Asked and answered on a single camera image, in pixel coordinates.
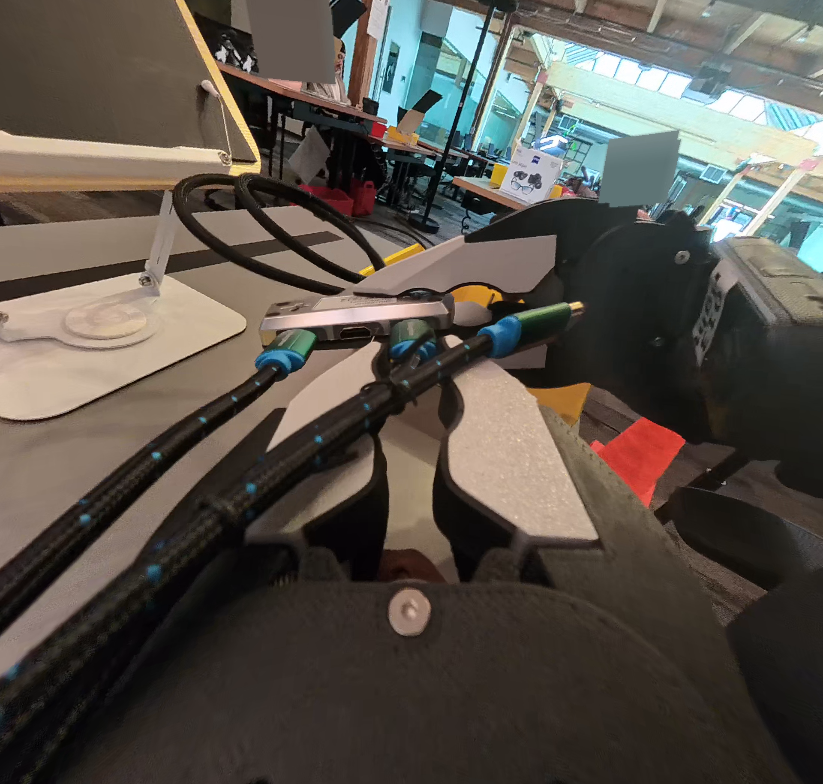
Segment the yellow plastic bin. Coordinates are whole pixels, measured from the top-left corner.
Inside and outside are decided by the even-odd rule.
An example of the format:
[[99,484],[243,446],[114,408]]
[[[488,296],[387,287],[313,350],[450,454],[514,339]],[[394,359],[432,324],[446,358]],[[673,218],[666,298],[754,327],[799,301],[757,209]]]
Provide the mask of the yellow plastic bin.
[[[399,263],[409,259],[411,256],[424,251],[420,244],[405,247],[384,258],[386,265]],[[503,301],[501,293],[494,291],[491,287],[483,285],[468,285],[458,288],[458,303],[478,304],[481,307],[490,307],[492,303]],[[583,407],[591,390],[590,384],[577,384],[559,388],[539,389],[529,388],[540,405],[553,409],[572,428],[579,421]]]

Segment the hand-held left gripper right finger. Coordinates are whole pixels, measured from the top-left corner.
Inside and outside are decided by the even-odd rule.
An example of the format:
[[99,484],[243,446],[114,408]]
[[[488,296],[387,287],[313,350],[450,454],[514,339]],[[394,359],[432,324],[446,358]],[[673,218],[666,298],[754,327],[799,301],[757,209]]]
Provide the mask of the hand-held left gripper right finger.
[[436,526],[460,556],[495,548],[597,549],[600,538],[538,401],[500,367],[447,385]]

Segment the white printed carton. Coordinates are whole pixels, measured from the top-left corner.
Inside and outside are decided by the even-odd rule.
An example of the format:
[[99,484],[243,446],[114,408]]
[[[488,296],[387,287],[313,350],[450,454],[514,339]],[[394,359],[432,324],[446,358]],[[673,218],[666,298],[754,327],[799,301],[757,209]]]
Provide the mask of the white printed carton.
[[561,175],[563,164],[562,157],[519,143],[499,190],[526,205],[545,201]]

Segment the orange traffic cone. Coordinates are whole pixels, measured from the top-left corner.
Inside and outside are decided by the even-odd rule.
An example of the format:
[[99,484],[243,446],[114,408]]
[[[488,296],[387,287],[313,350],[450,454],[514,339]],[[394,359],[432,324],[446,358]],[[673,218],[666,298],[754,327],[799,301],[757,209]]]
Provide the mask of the orange traffic cone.
[[590,443],[594,451],[649,508],[658,481],[685,445],[684,438],[641,418],[606,444]]

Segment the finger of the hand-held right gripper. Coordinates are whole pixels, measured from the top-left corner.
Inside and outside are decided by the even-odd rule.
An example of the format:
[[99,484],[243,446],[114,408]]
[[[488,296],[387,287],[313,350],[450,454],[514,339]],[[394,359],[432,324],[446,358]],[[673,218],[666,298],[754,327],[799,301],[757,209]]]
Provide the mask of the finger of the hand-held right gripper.
[[555,267],[556,235],[468,241],[466,235],[386,265],[354,286],[359,296],[400,296],[414,290],[445,294],[461,286],[487,286],[505,294],[529,293]]
[[548,351],[556,344],[556,338],[522,346],[506,357],[487,357],[487,360],[509,373],[526,373],[544,370]]

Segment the background wooden desk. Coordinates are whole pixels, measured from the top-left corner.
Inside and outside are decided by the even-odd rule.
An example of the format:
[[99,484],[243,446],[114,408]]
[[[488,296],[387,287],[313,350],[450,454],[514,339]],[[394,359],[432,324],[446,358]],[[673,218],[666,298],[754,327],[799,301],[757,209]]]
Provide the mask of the background wooden desk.
[[305,90],[288,87],[271,79],[219,63],[224,79],[240,106],[255,142],[267,157],[262,172],[285,177],[286,122],[306,124],[312,130],[326,130],[330,153],[320,169],[326,186],[352,193],[355,179],[365,182],[366,170],[358,171],[355,161],[361,151],[371,152],[386,167],[387,176],[377,196],[398,213],[408,213],[414,201],[412,172],[428,176],[427,159],[434,152],[424,147],[391,139],[387,120],[353,106],[345,106]]
[[527,202],[509,196],[500,189],[493,188],[489,178],[455,176],[451,183],[454,188],[464,192],[460,204],[463,211],[479,216],[489,214],[506,216],[543,203],[543,201]]

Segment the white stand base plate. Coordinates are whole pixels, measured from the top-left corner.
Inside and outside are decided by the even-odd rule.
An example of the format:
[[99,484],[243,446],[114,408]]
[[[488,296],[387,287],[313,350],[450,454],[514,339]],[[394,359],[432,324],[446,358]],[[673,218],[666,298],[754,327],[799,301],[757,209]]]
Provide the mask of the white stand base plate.
[[234,166],[226,104],[213,81],[199,89],[220,106],[225,145],[152,148],[39,139],[2,132],[2,189],[38,191],[118,177],[166,188],[140,273],[2,300],[2,419],[52,419],[170,367],[245,330],[246,320],[189,286],[165,281],[182,224],[170,188],[195,167]]

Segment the grey adapter with braided cable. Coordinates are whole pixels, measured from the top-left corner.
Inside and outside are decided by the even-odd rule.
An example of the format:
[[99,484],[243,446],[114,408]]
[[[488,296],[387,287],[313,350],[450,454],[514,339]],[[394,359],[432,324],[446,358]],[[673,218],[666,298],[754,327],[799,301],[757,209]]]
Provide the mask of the grey adapter with braided cable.
[[341,281],[352,282],[357,286],[365,277],[314,253],[310,247],[289,235],[267,214],[262,206],[262,195],[309,211],[320,221],[336,227],[363,253],[377,260],[378,268],[385,268],[386,264],[347,215],[316,194],[294,184],[252,174],[234,177],[198,174],[183,178],[172,189],[172,207],[183,227],[200,243],[229,263],[254,275],[314,294],[298,301],[274,303],[269,307],[259,327],[263,346],[289,329],[309,331],[323,347],[361,347],[372,339],[388,338],[396,325],[405,320],[421,321],[425,327],[433,329],[436,335],[452,327],[456,304],[450,294],[422,290],[405,295],[345,292],[340,286],[264,264],[241,252],[239,247],[225,243],[200,223],[189,206],[191,194],[195,191],[222,186],[232,190],[234,199],[240,202],[242,209],[276,242]]

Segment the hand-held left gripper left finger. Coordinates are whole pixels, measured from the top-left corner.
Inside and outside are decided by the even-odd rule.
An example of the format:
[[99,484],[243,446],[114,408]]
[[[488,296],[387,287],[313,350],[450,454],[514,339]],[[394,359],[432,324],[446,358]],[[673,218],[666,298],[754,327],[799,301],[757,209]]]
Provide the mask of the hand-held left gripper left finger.
[[[313,425],[323,413],[357,395],[376,379],[374,362],[381,344],[368,344],[348,354],[313,379],[289,403],[267,450],[298,430]],[[247,544],[293,543],[316,521],[329,521],[348,499],[363,492],[375,474],[375,444],[371,435],[359,438],[345,453],[343,463],[310,475],[273,508],[253,522],[245,533]]]

